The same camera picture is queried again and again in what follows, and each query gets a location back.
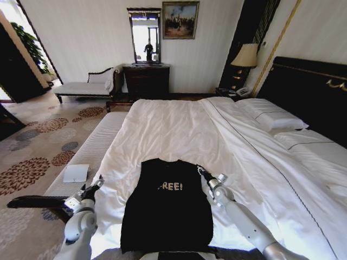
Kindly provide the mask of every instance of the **card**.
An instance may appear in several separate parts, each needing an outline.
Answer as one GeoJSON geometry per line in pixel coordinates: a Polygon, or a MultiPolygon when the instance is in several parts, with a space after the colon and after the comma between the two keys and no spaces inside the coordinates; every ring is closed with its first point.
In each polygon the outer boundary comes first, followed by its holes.
{"type": "Polygon", "coordinates": [[[89,164],[68,165],[64,173],[64,183],[82,183],[87,180],[89,164]]]}

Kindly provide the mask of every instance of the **white duvet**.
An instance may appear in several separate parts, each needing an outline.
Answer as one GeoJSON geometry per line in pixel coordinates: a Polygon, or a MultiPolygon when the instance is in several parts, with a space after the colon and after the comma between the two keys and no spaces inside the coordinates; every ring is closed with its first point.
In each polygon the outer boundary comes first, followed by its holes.
{"type": "MultiPolygon", "coordinates": [[[[125,204],[138,182],[141,162],[160,158],[228,175],[226,185],[235,199],[288,249],[309,259],[347,259],[347,209],[309,179],[310,174],[303,174],[307,169],[258,126],[223,97],[134,103],[94,178],[102,174],[105,183],[95,195],[98,229],[91,241],[92,257],[120,247],[125,204]]],[[[203,189],[207,193],[205,182],[203,189]]],[[[211,207],[211,246],[254,248],[223,208],[211,207]]]]}

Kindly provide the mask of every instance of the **wooden dresser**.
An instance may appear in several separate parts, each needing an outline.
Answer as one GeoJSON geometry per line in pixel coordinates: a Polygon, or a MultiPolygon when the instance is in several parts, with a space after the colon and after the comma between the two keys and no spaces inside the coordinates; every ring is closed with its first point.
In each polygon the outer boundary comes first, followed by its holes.
{"type": "Polygon", "coordinates": [[[123,70],[131,98],[167,98],[169,93],[169,65],[129,64],[123,66],[123,70]]]}

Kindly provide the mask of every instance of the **telephone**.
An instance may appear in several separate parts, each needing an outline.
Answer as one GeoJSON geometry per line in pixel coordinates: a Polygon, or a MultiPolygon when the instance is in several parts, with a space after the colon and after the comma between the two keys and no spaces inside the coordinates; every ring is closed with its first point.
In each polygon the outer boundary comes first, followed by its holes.
{"type": "Polygon", "coordinates": [[[236,91],[237,95],[239,95],[242,98],[245,98],[250,94],[250,91],[247,88],[240,88],[236,91]]]}

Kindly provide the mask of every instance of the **green plant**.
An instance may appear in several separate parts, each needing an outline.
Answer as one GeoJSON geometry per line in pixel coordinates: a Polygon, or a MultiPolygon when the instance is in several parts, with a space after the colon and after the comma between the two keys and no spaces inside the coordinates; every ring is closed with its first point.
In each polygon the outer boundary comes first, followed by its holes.
{"type": "Polygon", "coordinates": [[[33,35],[25,32],[24,28],[17,23],[12,22],[11,25],[15,29],[17,35],[21,39],[30,56],[33,58],[40,72],[42,74],[51,74],[48,70],[47,61],[43,58],[41,49],[36,45],[37,39],[33,35]]]}

